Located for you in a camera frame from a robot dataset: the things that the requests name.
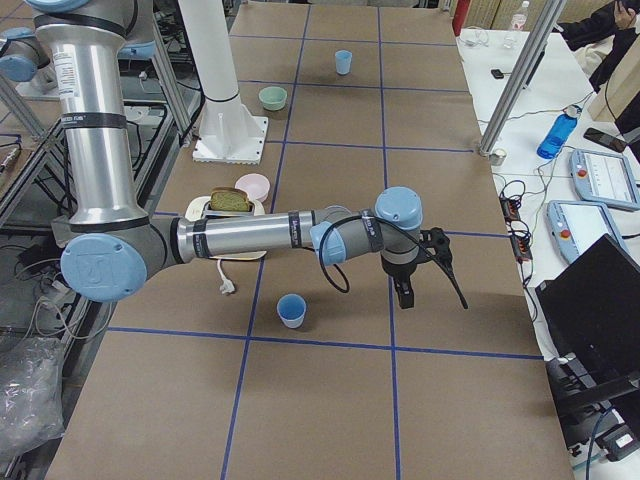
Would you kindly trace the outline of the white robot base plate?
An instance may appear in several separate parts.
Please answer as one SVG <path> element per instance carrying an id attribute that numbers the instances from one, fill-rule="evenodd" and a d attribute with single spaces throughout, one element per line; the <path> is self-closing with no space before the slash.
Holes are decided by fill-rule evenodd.
<path id="1" fill-rule="evenodd" d="M 259 164 L 269 119 L 253 116 L 242 103 L 217 111 L 205 107 L 193 159 L 196 162 Z"/>

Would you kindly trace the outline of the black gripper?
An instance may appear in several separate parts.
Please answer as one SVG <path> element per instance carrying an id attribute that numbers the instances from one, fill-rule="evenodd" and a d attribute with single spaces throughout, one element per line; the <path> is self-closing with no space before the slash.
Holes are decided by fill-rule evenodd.
<path id="1" fill-rule="evenodd" d="M 394 290 L 401 309 L 411 309 L 415 304 L 411 276 L 417 269 L 417 254 L 413 251 L 396 253 L 390 250 L 381 252 L 383 270 L 394 281 Z"/>

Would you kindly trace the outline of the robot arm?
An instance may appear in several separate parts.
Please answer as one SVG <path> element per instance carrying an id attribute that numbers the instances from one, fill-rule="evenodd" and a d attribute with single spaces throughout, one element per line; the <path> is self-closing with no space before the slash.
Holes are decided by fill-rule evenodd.
<path id="1" fill-rule="evenodd" d="M 51 51 L 77 208 L 61 236 L 66 283 L 101 303 L 140 290 L 163 269 L 196 258 L 276 248 L 314 249 L 323 265 L 381 256 L 402 308 L 420 253 L 423 209 L 406 187 L 384 190 L 370 210 L 331 207 L 283 214 L 153 219 L 138 203 L 118 64 L 127 45 L 150 52 L 149 1 L 35 1 L 37 39 Z"/>

